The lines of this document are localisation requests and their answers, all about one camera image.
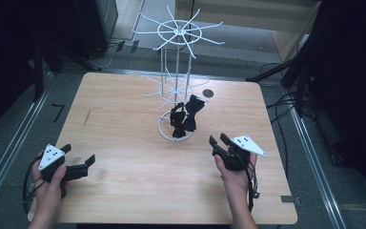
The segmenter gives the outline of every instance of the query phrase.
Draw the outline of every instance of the white wire rack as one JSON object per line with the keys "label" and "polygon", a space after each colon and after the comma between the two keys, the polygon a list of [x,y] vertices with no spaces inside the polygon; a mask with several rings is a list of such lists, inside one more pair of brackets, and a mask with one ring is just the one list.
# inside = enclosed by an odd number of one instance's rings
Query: white wire rack
{"label": "white wire rack", "polygon": [[[215,45],[222,45],[225,44],[225,42],[217,42],[213,41],[212,39],[208,39],[203,37],[203,30],[215,28],[220,25],[222,25],[222,22],[215,25],[210,25],[206,27],[198,27],[193,21],[195,17],[199,14],[200,9],[195,13],[195,15],[189,20],[176,20],[174,19],[174,16],[172,15],[169,6],[166,6],[169,15],[171,16],[172,20],[165,21],[163,23],[158,22],[156,20],[153,20],[147,16],[145,16],[142,12],[140,12],[140,15],[158,25],[156,31],[133,31],[134,33],[138,34],[158,34],[158,36],[162,39],[163,43],[156,48],[153,48],[154,50],[160,51],[160,64],[161,64],[161,78],[160,81],[154,80],[148,76],[147,79],[151,80],[152,82],[159,85],[159,90],[157,93],[152,94],[143,94],[144,96],[152,96],[152,95],[160,95],[164,99],[164,103],[158,108],[159,110],[165,107],[166,104],[172,103],[174,105],[180,103],[180,102],[187,102],[189,100],[188,94],[192,94],[192,90],[194,87],[198,87],[200,85],[206,84],[208,81],[203,82],[201,84],[197,85],[190,85],[190,72],[192,68],[192,61],[193,58],[196,59],[194,52],[193,52],[193,44],[196,43],[199,40],[204,40],[210,43],[213,43]],[[173,46],[173,50],[175,50],[175,72],[171,73],[168,69],[168,47]],[[180,67],[180,54],[181,51],[187,48],[189,50],[189,60],[188,60],[188,69],[186,73],[179,73],[179,67]],[[169,140],[184,140],[190,137],[192,133],[180,137],[169,137],[164,134],[161,128],[162,121],[170,121],[169,118],[167,118],[167,115],[170,112],[164,113],[158,122],[158,128],[159,132],[166,137]]]}

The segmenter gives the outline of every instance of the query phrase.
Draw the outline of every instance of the metal rail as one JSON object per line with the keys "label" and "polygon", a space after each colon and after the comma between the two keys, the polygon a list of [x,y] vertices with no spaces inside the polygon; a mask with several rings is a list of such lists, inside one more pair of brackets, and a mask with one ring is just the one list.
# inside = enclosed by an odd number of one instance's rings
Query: metal rail
{"label": "metal rail", "polygon": [[305,149],[305,153],[314,174],[317,187],[320,194],[322,195],[323,203],[325,204],[326,210],[328,211],[329,219],[331,220],[334,228],[345,229],[347,227],[343,216],[341,215],[340,208],[337,204],[336,198],[332,192],[325,173],[323,172],[319,159],[317,158],[314,144],[308,135],[304,121],[298,116],[295,109],[291,109],[291,115],[299,133],[302,145]]}
{"label": "metal rail", "polygon": [[41,108],[43,107],[44,102],[47,99],[47,95],[53,81],[52,73],[48,73],[45,81],[45,85],[47,85],[46,90],[42,93],[41,97],[36,102],[31,104],[28,113],[26,114],[25,118],[23,119],[22,123],[20,124],[19,128],[11,139],[8,148],[0,159],[0,186],[5,179],[5,176],[8,173],[10,166],[16,159],[17,153],[22,147],[22,144],[27,137],[31,126],[34,123],[34,120],[38,117]]}

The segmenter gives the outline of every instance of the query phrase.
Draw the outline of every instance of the black dot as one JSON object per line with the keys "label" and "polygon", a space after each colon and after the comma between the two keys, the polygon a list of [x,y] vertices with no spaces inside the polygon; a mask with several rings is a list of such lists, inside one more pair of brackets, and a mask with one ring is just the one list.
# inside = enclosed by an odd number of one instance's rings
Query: black dot
{"label": "black dot", "polygon": [[206,89],[206,90],[203,91],[203,95],[205,97],[213,97],[214,96],[214,92],[211,91],[210,89]]}

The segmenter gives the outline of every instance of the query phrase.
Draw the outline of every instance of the black cloth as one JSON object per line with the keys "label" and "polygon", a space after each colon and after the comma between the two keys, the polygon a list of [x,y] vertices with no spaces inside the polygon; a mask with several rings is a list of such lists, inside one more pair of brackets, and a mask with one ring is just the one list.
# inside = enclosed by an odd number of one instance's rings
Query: black cloth
{"label": "black cloth", "polygon": [[339,133],[332,147],[344,158],[342,163],[366,176],[366,1],[340,3],[322,1],[320,6],[320,18],[332,8],[338,11],[306,58],[315,78],[310,89],[331,122],[324,122],[322,129],[333,125]]}
{"label": "black cloth", "polygon": [[190,96],[189,102],[186,103],[186,111],[188,116],[183,122],[183,127],[186,131],[193,132],[196,129],[194,117],[197,112],[203,109],[205,106],[204,104],[205,102],[194,94]]}
{"label": "black cloth", "polygon": [[186,132],[183,128],[183,120],[186,116],[186,112],[184,112],[184,103],[178,103],[173,109],[171,109],[171,126],[174,126],[173,137],[182,137],[186,135]]}

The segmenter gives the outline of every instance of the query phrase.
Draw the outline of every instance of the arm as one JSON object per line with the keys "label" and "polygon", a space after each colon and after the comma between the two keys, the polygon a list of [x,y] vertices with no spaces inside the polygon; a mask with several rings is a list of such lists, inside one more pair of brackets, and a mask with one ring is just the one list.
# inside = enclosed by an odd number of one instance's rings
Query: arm
{"label": "arm", "polygon": [[[35,180],[35,187],[38,187],[43,180],[38,170],[40,160],[32,167],[32,174]],[[61,189],[60,182],[64,177],[67,166],[61,165],[55,171],[50,183],[44,182],[37,190],[37,210],[29,228],[52,228],[61,213]]]}
{"label": "arm", "polygon": [[[254,218],[248,208],[248,178],[246,177],[245,171],[233,172],[227,170],[224,161],[218,155],[214,156],[214,160],[216,167],[219,172],[221,172],[221,178],[224,181],[227,200],[233,215],[234,227],[236,229],[257,228]],[[254,166],[256,160],[257,155],[251,154],[251,163]]]}

